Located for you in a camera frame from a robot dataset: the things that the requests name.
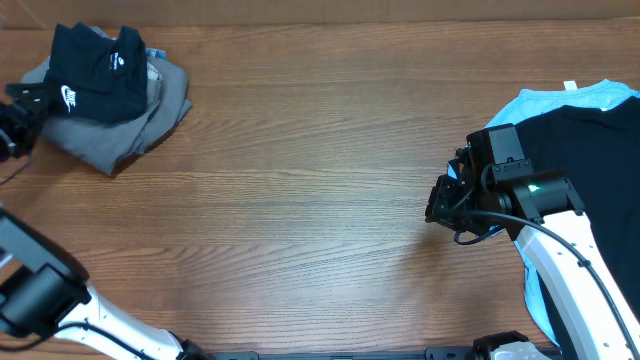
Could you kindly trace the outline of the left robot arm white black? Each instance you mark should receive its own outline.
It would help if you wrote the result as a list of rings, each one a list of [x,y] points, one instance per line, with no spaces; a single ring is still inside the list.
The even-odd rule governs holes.
[[[11,104],[1,101],[1,162],[29,157],[50,113],[62,109],[60,90],[46,82],[9,84]],[[58,338],[83,344],[113,359],[214,359],[172,332],[130,316],[103,298],[87,270],[70,253],[1,205],[1,268],[21,266],[1,279],[1,332],[37,335],[2,352],[22,352]]]

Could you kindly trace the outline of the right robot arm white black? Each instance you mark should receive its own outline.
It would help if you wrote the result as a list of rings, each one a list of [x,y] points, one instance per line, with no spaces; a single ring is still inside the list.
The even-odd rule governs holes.
[[[506,231],[534,265],[581,359],[636,359],[639,322],[560,171],[537,172],[511,124],[471,133],[438,177],[425,219],[481,242]]]

